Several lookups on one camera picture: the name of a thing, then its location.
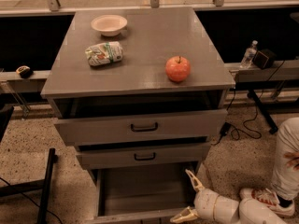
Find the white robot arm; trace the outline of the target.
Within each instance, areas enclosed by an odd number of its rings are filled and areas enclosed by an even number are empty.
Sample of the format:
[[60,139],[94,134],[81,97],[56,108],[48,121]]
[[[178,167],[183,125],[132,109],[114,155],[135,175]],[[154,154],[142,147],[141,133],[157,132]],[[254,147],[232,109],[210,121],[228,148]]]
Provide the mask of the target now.
[[196,192],[194,207],[186,207],[170,218],[171,223],[181,224],[197,218],[216,221],[219,224],[287,224],[268,207],[252,198],[241,202],[221,196],[219,193],[205,188],[195,174],[186,169]]

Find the person hand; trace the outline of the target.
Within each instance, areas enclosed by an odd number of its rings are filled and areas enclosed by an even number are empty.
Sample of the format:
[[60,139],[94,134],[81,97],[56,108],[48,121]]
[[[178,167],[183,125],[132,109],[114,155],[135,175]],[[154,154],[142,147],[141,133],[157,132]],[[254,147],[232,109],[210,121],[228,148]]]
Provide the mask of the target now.
[[286,166],[292,168],[295,171],[299,170],[299,152],[288,152],[284,155],[288,160]]

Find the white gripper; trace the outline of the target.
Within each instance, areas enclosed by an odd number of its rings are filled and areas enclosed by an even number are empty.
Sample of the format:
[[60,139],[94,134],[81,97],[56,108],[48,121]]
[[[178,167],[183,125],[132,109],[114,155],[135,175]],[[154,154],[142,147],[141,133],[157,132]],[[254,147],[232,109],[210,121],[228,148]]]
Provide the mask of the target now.
[[170,218],[170,222],[181,224],[186,221],[193,221],[198,218],[211,221],[238,221],[239,202],[221,196],[211,189],[205,189],[202,182],[189,169],[185,170],[192,183],[193,189],[198,192],[195,195],[195,209],[189,206]]

